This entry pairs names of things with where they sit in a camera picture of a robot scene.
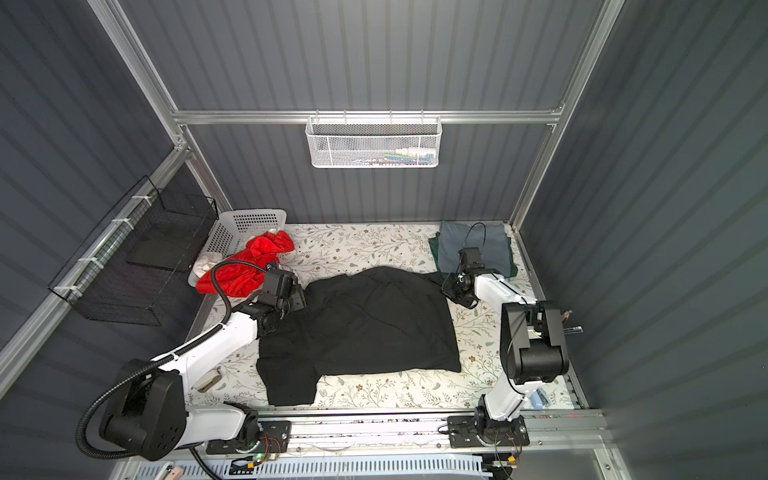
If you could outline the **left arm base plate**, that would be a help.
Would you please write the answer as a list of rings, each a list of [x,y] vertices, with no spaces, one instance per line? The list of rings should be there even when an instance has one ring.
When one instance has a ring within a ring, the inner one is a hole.
[[[233,439],[209,441],[205,452],[208,455],[285,453],[291,429],[290,421],[257,421],[243,427]]]

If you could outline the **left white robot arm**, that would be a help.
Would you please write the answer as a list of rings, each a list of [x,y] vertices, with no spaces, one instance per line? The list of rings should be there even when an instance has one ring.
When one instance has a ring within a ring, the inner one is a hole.
[[[235,440],[248,450],[263,444],[256,411],[227,403],[187,403],[192,388],[217,364],[306,305],[298,277],[276,263],[258,267],[262,285],[247,300],[232,304],[217,274],[234,263],[225,260],[209,272],[223,302],[222,319],[167,353],[126,363],[114,385],[79,419],[74,438],[81,453],[101,460],[139,456],[155,461],[211,440]]]

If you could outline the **black t-shirt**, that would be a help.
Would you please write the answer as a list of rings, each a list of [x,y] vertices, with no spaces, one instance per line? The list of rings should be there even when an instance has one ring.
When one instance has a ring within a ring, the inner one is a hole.
[[[460,372],[441,279],[377,266],[310,283],[305,307],[259,341],[256,370],[268,403],[311,404],[323,376]]]

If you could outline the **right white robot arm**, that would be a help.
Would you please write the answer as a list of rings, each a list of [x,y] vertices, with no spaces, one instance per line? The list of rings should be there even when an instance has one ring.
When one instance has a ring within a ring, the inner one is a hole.
[[[500,318],[502,373],[475,409],[475,425],[482,430],[512,422],[538,389],[568,372],[570,360],[557,307],[522,294],[486,267],[478,247],[461,249],[458,258],[441,287],[444,296],[467,309],[484,302]]]

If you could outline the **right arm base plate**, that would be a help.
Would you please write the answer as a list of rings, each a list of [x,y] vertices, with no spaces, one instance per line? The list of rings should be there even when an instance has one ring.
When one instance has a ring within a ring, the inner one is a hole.
[[[530,444],[522,416],[511,421],[478,420],[470,415],[447,418],[450,446],[454,449],[522,448]]]

